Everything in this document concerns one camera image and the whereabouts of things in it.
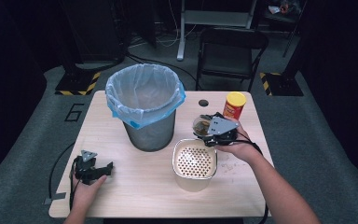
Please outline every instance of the wire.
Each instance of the wire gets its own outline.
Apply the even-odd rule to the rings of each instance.
[[[269,207],[266,204],[266,207],[264,208],[264,216],[263,219],[259,222],[259,224],[263,224],[267,221],[267,217],[269,217]]]
[[[168,66],[170,66],[170,67],[177,68],[177,69],[179,69],[179,70],[181,70],[181,71],[187,73],[189,76],[191,76],[191,77],[193,78],[194,81],[196,81],[196,79],[195,79],[189,72],[187,72],[185,69],[183,69],[183,68],[181,68],[181,67],[178,67],[178,66],[175,66],[175,65],[173,65],[173,64],[163,63],[163,62],[156,61],[156,60],[141,58],[141,57],[136,56],[136,55],[133,55],[133,54],[131,54],[131,53],[129,53],[129,52],[127,53],[126,56],[129,57],[130,59],[133,59],[133,60],[136,61],[137,63],[141,63],[141,62],[139,62],[139,61],[137,61],[137,60],[135,60],[135,59],[143,60],[143,61],[147,61],[147,62],[165,64],[165,65],[168,65]]]
[[[172,43],[171,43],[170,45],[164,45],[164,44],[162,44],[162,41],[160,41],[160,40],[157,38],[159,44],[161,44],[161,45],[164,46],[164,47],[170,47],[170,46],[172,46],[173,44],[175,44],[176,41],[178,40],[178,36],[179,36],[178,25],[177,25],[177,22],[176,22],[175,17],[173,16],[173,12],[172,12],[171,0],[169,0],[168,3],[170,4],[170,11],[171,11],[171,15],[172,15],[172,18],[173,18],[173,22],[175,23],[176,38],[172,41]]]
[[[74,196],[75,196],[75,190],[77,188],[77,185],[80,182],[80,179],[77,181],[76,187],[74,189],[74,169],[75,169],[75,163],[78,161],[78,157],[74,159],[71,166],[71,174],[69,174],[71,178],[71,192],[69,193],[69,210],[72,210],[72,205],[74,204]]]
[[[60,160],[60,158],[62,157],[63,153],[65,153],[65,152],[66,152],[70,147],[72,147],[74,144],[75,144],[75,142],[72,143],[71,145],[69,145],[69,147],[67,147],[67,148],[60,154],[60,156],[58,157],[58,159],[54,162],[54,165],[53,165],[53,167],[52,167],[52,169],[51,169],[51,171],[50,171],[50,176],[49,176],[49,178],[48,178],[48,196],[49,196],[50,199],[52,199],[52,195],[51,195],[51,194],[52,194],[52,193],[51,193],[51,179],[52,179],[52,177],[53,177],[53,173],[54,173],[55,167],[56,167],[58,161]]]
[[[202,0],[202,5],[201,5],[201,11],[203,11],[203,4],[204,4],[205,0]],[[185,35],[185,38],[191,34],[191,32],[193,32],[194,28],[196,28],[197,24],[193,26],[193,28],[191,28],[191,30],[187,33],[187,35]]]

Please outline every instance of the black cable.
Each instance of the black cable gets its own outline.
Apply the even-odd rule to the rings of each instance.
[[[252,145],[252,147],[254,147],[262,156],[263,156],[263,152],[261,151],[260,147],[252,142],[252,141],[247,141],[247,140],[234,140],[232,142],[239,142],[239,143],[246,143],[246,144],[249,144],[249,145]]]
[[[75,191],[76,191],[77,185],[79,184],[81,177],[82,177],[81,176],[78,179],[77,184],[74,189],[74,174],[75,174],[74,170],[75,170],[75,164],[77,163],[77,161],[78,161],[78,157],[76,157],[74,159],[74,161],[72,162],[71,173],[69,174],[69,177],[71,179],[71,192],[69,193],[69,210],[72,210],[72,205],[74,204],[74,198],[75,198]]]
[[[140,62],[140,61],[134,59],[134,58],[133,58],[132,56],[130,56],[130,55],[127,55],[127,57],[130,58],[130,59],[132,59],[132,60],[134,60],[134,61],[137,62],[137,63],[143,63],[143,62]]]
[[[267,221],[267,218],[269,217],[269,207],[266,204],[266,207],[264,208],[264,216],[263,219],[259,222],[259,224],[263,224]]]
[[[49,198],[50,198],[51,200],[52,200],[52,195],[51,195],[51,179],[52,179],[52,177],[53,177],[53,173],[54,173],[55,167],[56,167],[58,161],[60,160],[60,158],[62,157],[63,153],[65,153],[65,152],[66,152],[70,147],[72,147],[74,144],[75,144],[75,142],[72,143],[71,145],[69,145],[69,147],[67,147],[67,148],[60,154],[60,156],[58,157],[58,159],[54,162],[54,165],[53,165],[53,167],[52,167],[52,169],[51,169],[51,171],[50,171],[50,177],[48,178],[48,196],[49,196]]]
[[[106,70],[106,69],[109,69],[109,68],[112,68],[114,66],[118,65],[118,63],[110,63],[110,64],[107,64],[107,65],[104,65],[104,66],[100,66],[100,67],[96,67],[96,68],[79,68],[78,69],[80,71],[85,71],[85,72],[90,72],[90,73],[98,73],[98,72],[101,72],[103,70]]]
[[[127,52],[127,55],[126,55],[126,56],[129,57],[129,58],[131,58],[131,59],[135,58],[135,59],[139,59],[139,60],[143,60],[143,61],[147,61],[147,62],[160,63],[160,64],[168,65],[168,66],[170,66],[170,67],[177,68],[177,69],[182,70],[182,71],[184,71],[185,73],[187,73],[189,76],[191,76],[191,77],[193,78],[194,81],[196,81],[196,79],[195,79],[189,72],[187,72],[185,69],[183,69],[183,68],[181,68],[181,67],[178,67],[178,66],[175,66],[175,65],[173,65],[173,64],[163,63],[163,62],[156,61],[156,60],[141,58],[141,57],[136,56],[136,55],[133,55],[133,54],[131,54],[131,53],[129,53],[129,52]]]

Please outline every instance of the white container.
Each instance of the white container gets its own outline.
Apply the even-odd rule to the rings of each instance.
[[[172,166],[179,187],[191,192],[203,190],[216,173],[216,149],[199,139],[183,139],[175,146]]]

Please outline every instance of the gray carpet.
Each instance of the gray carpet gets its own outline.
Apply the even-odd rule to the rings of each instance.
[[[282,58],[287,39],[271,33],[269,46],[259,65],[259,72],[282,72],[296,46]],[[159,60],[185,69],[193,77],[197,67],[198,40],[186,42],[185,59],[176,61],[178,42],[171,47],[145,44],[129,48],[137,56]],[[116,71],[136,62],[125,61],[102,71],[94,91],[104,90],[107,79]],[[90,63],[91,68],[102,64]],[[172,67],[188,91],[195,89],[194,79]],[[61,96],[54,89],[63,75],[61,67],[46,72],[48,86],[43,99],[24,128],[16,144],[0,165],[0,223],[62,223],[51,218],[48,205],[48,177],[58,156],[76,140],[90,105],[91,95]],[[303,97],[267,96],[257,75],[252,89],[268,147],[276,169],[305,197],[322,223],[358,223],[358,170],[348,160],[343,148],[330,131],[322,112],[300,73],[296,75]],[[201,81],[206,91],[244,91],[247,82],[207,77]],[[78,121],[65,121],[74,104],[81,111]],[[53,191],[57,188],[69,151],[63,154],[53,174]],[[258,223],[260,217],[247,217],[244,223]],[[90,218],[86,223],[102,223]]]

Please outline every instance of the light blue trash bag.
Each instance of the light blue trash bag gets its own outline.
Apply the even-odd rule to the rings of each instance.
[[[186,98],[173,70],[147,63],[114,73],[105,90],[113,117],[137,130],[167,118]]]

